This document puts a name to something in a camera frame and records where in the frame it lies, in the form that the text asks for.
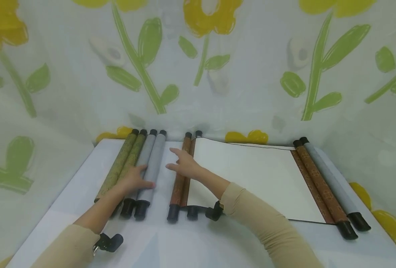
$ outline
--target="white tablecloth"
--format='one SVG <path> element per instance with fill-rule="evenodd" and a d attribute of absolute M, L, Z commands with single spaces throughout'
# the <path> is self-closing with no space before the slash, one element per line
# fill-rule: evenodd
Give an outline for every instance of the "white tablecloth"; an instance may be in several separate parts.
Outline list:
<path fill-rule="evenodd" d="M 15 254 L 8 268 L 30 267 L 68 224 L 92 206 L 121 146 L 120 140 L 105 139 L 98 144 Z M 253 234 L 226 216 L 212 222 L 200 214 L 198 221 L 190 222 L 186 219 L 186 212 L 181 212 L 178 223 L 167 223 L 175 173 L 165 169 L 165 164 L 176 161 L 176 156 L 169 151 L 169 147 L 180 149 L 181 146 L 181 142 L 166 143 L 147 218 L 143 222 L 136 222 L 133 218 L 115 218 L 109 221 L 104 233 L 109 236 L 122 234 L 124 243 L 116 253 L 98 251 L 90 267 L 273 267 L 268 254 Z M 342 186 L 372 230 L 367 233 L 357 232 L 357 240 L 345 241 L 336 226 L 293 222 L 294 226 L 327 268 L 396 267 L 396 245 L 348 183 L 345 181 Z"/>

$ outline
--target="green patterned scroll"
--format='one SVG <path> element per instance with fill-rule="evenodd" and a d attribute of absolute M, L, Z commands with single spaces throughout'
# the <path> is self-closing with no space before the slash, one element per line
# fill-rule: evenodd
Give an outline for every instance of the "green patterned scroll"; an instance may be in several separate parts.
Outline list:
<path fill-rule="evenodd" d="M 141 148 L 143 147 L 144 141 L 146 140 L 146 131 L 142 130 L 140 134 L 137 136 L 137 139 L 134 142 L 134 145 L 132 146 L 130 155 L 128 155 L 127 161 L 124 164 L 124 168 L 122 168 L 122 171 L 120 172 L 119 175 L 119 180 L 122 180 L 122 178 L 127 175 L 128 171 L 130 170 L 130 167 L 135 166 L 138 156 L 140 155 Z"/>
<path fill-rule="evenodd" d="M 125 139 L 124 144 L 122 145 L 118 155 L 116 156 L 116 159 L 113 162 L 113 165 L 110 168 L 109 173 L 107 174 L 107 177 L 104 180 L 103 185 L 101 186 L 94 202 L 97 202 L 100 198 L 102 198 L 103 195 L 105 195 L 106 192 L 108 192 L 108 190 L 110 190 L 116 184 L 116 181 L 119 178 L 119 174 L 122 171 L 122 167 L 124 166 L 124 163 L 127 160 L 128 155 L 130 154 L 130 151 L 133 147 L 133 144 L 137 139 L 137 134 L 138 130 L 134 129 Z"/>

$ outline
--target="hand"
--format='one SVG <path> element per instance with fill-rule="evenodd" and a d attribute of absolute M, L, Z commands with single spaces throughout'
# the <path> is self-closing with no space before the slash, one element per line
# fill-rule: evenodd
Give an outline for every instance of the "hand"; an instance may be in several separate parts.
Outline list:
<path fill-rule="evenodd" d="M 125 194 L 129 194 L 139 189 L 152 189 L 155 184 L 151 181 L 145 181 L 142 179 L 140 173 L 147 168 L 147 165 L 132 166 L 125 175 L 124 178 L 119 178 L 116 187 L 119 187 Z"/>
<path fill-rule="evenodd" d="M 187 178 L 197 179 L 203 167 L 196 163 L 192 155 L 176 148 L 170 148 L 170 151 L 179 157 L 179 160 L 176 162 L 178 165 L 167 164 L 165 167 Z"/>

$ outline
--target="beige sleeve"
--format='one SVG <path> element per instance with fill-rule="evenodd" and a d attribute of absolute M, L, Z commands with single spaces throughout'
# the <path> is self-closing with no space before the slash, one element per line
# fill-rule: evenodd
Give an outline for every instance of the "beige sleeve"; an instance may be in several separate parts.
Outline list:
<path fill-rule="evenodd" d="M 323 268 L 311 247 L 289 221 L 251 192 L 231 183 L 220 203 L 226 215 L 256 235 L 277 268 Z"/>
<path fill-rule="evenodd" d="M 69 225 L 31 268 L 85 268 L 93 260 L 93 246 L 99 239 L 90 229 Z"/>

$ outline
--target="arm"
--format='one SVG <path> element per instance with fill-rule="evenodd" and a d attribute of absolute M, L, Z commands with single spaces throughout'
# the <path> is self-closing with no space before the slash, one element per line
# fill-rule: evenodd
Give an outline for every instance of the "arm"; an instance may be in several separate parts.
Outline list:
<path fill-rule="evenodd" d="M 166 167 L 206 186 L 224 206 L 224 213 L 249 228 L 268 251 L 277 268 L 323 267 L 308 243 L 272 206 L 246 189 L 199 166 L 188 153 L 170 149 L 178 165 Z"/>
<path fill-rule="evenodd" d="M 93 246 L 116 206 L 125 195 L 142 188 L 153 188 L 140 172 L 146 166 L 133 167 L 97 203 L 72 225 L 67 226 L 45 249 L 31 268 L 84 268 L 93 260 Z"/>

